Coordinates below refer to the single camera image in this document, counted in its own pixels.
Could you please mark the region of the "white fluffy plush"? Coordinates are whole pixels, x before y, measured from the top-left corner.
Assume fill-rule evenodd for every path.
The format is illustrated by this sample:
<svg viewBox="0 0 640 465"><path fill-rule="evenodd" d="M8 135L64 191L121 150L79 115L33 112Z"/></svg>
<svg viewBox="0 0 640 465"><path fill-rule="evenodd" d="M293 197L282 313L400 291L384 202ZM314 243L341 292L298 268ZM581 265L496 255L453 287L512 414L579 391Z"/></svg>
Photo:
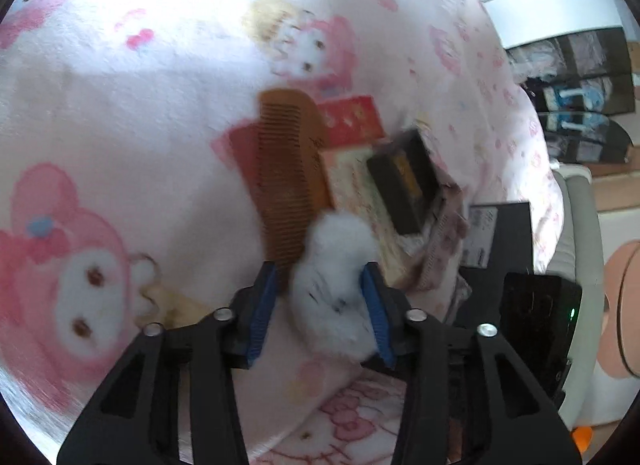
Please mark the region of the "white fluffy plush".
<svg viewBox="0 0 640 465"><path fill-rule="evenodd" d="M376 259L378 242L361 218L325 212L310 226L288 303L312 352L360 363L378 350L360 289L364 267Z"/></svg>

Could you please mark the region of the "grey green padded headboard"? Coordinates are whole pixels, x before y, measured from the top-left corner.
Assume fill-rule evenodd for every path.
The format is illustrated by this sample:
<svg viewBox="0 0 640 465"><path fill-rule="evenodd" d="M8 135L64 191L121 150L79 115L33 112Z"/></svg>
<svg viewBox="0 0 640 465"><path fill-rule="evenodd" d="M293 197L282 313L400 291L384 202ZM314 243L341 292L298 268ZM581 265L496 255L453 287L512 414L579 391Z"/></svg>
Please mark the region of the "grey green padded headboard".
<svg viewBox="0 0 640 465"><path fill-rule="evenodd" d="M547 271L582 287L568 351L570 370L562 388L565 398L559 407L561 419L572 429L587 398L597 361L605 311L604 258L590 171L580 165L561 165L553 175L563 196L564 222Z"/></svg>

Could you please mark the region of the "black cardboard storage box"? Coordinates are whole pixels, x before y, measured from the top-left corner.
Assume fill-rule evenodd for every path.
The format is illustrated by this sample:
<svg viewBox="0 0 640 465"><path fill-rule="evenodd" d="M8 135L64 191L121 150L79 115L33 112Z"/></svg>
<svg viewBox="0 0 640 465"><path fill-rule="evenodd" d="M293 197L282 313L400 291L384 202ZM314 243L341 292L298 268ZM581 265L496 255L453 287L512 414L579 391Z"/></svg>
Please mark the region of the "black cardboard storage box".
<svg viewBox="0 0 640 465"><path fill-rule="evenodd" d="M474 329L500 324L504 278L534 270L533 233L527 202L473 205L458 270L462 290L448 313L450 325Z"/></svg>

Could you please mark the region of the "beige patterned socks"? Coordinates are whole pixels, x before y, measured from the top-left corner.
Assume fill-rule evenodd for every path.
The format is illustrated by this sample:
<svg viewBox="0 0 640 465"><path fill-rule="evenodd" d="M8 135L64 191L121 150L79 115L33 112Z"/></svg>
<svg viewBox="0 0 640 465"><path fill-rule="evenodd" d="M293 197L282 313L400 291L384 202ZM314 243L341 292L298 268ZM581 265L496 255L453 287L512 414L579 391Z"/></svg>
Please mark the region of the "beige patterned socks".
<svg viewBox="0 0 640 465"><path fill-rule="evenodd" d="M442 284L449 259L469 231L462 189L438 165L434 166L434 173L437 191L427 208L423 243L412 259L408 285L411 292L431 291Z"/></svg>

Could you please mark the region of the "small black card box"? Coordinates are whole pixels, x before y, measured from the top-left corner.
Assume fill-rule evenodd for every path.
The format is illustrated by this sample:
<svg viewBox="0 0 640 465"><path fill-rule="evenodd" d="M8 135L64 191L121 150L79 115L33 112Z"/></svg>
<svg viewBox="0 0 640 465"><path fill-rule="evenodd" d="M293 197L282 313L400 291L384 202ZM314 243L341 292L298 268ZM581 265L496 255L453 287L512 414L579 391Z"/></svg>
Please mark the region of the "small black card box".
<svg viewBox="0 0 640 465"><path fill-rule="evenodd" d="M408 129L375 144L366 164L396 232L420 233L440 189L420 133Z"/></svg>

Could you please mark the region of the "brown wooden comb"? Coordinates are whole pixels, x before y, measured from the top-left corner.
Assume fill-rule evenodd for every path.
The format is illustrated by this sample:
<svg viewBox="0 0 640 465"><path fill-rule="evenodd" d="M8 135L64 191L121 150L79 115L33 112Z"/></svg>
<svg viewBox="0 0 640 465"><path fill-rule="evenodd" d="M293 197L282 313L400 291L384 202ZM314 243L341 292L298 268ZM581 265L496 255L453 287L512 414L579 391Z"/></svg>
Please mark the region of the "brown wooden comb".
<svg viewBox="0 0 640 465"><path fill-rule="evenodd" d="M303 255L307 229L331 206L320 162L329 135L314 100L295 89L259 95L257 135L257 208L265 252L286 291Z"/></svg>

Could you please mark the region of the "pink cartoon print blanket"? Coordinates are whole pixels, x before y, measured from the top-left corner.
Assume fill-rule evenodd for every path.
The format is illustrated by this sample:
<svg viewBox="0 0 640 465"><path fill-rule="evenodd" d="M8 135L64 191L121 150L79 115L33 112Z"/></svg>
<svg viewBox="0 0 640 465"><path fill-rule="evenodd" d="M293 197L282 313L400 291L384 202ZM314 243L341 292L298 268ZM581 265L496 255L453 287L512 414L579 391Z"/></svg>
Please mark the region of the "pink cartoon print blanket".
<svg viewBox="0 0 640 465"><path fill-rule="evenodd" d="M137 330L141 286L220 306L264 251L232 159L266 89L354 132L419 127L466 204L563 201L481 0L14 0L1 22L1 393L54 459Z"/></svg>

